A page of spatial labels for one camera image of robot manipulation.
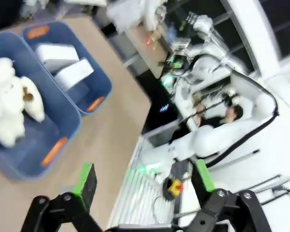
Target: black shirt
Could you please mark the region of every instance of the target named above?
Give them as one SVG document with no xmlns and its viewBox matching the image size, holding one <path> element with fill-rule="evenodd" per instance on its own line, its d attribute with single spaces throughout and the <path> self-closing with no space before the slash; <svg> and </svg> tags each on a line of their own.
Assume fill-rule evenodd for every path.
<svg viewBox="0 0 290 232">
<path fill-rule="evenodd" d="M 217 128 L 224 124 L 223 119 L 224 117 L 221 117 L 221 116 L 210 117 L 210 118 L 201 117 L 201 123 L 199 127 L 210 125 L 214 128 Z"/>
</svg>

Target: blue light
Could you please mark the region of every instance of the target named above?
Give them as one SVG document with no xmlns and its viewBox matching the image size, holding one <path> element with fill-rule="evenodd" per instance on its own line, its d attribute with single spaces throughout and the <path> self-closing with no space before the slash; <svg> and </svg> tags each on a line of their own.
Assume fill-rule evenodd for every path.
<svg viewBox="0 0 290 232">
<path fill-rule="evenodd" d="M 169 104 L 166 104 L 165 106 L 163 106 L 163 107 L 160 109 L 160 113 L 166 111 L 168 108 L 169 108 Z"/>
</svg>

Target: person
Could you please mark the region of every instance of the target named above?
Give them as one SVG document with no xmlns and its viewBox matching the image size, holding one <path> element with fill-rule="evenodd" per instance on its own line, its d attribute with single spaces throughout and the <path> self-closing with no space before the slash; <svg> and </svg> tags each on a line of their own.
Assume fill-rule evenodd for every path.
<svg viewBox="0 0 290 232">
<path fill-rule="evenodd" d="M 204 105 L 198 104 L 196 107 L 197 112 L 201 112 L 205 109 Z M 228 107 L 226 110 L 226 114 L 224 117 L 222 116 L 215 116 L 215 117 L 209 117 L 205 118 L 202 115 L 196 115 L 195 121 L 199 127 L 210 125 L 214 128 L 220 127 L 223 124 L 226 123 L 232 123 L 238 119 L 240 119 L 244 114 L 244 110 L 240 105 L 233 105 L 231 107 Z M 189 130 L 186 126 L 181 126 L 179 129 L 174 131 L 172 134 L 172 137 L 169 141 L 169 144 L 172 143 L 175 139 L 179 139 L 186 134 L 189 133 Z"/>
<path fill-rule="evenodd" d="M 204 106 L 202 104 L 197 105 L 197 112 L 204 110 Z M 210 118 L 205 118 L 201 115 L 196 115 L 195 120 L 199 127 L 210 125 L 214 128 L 220 127 L 226 123 L 232 123 L 238 119 L 240 119 L 244 114 L 244 110 L 240 105 L 232 105 L 227 108 L 226 114 L 224 117 L 215 116 Z"/>
</svg>

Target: screw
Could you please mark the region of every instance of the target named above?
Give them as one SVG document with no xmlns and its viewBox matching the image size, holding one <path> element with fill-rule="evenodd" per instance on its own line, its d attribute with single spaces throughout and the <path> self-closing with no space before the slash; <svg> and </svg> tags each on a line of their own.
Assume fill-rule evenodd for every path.
<svg viewBox="0 0 290 232">
<path fill-rule="evenodd" d="M 71 199 L 71 196 L 70 195 L 65 195 L 64 197 L 63 197 L 63 199 L 65 200 L 65 201 L 69 201 L 70 199 Z"/>
<path fill-rule="evenodd" d="M 248 200 L 250 200 L 252 198 L 252 196 L 248 192 L 244 193 L 244 197 Z"/>
<path fill-rule="evenodd" d="M 218 195 L 219 195 L 220 197 L 224 197 L 224 196 L 225 196 L 224 192 L 221 191 L 221 190 L 219 190 L 217 193 L 218 193 Z"/>
<path fill-rule="evenodd" d="M 45 202 L 45 198 L 40 198 L 40 199 L 39 199 L 39 203 L 40 203 L 40 204 L 43 204 L 44 202 Z"/>
</svg>

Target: brown tabletop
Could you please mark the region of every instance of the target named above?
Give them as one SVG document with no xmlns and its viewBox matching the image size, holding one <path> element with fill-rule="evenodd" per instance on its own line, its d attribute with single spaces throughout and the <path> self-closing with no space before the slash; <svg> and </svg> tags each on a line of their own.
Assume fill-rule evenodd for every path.
<svg viewBox="0 0 290 232">
<path fill-rule="evenodd" d="M 150 102 L 100 30 L 86 17 L 64 19 L 113 83 L 113 91 L 82 127 L 44 178 L 11 182 L 0 173 L 0 232 L 20 231 L 35 196 L 56 197 L 73 186 L 84 162 L 93 162 L 98 178 L 91 215 L 106 229 L 126 168 Z M 21 27 L 11 28 L 19 33 Z M 62 231 L 74 231 L 64 225 Z"/>
</svg>

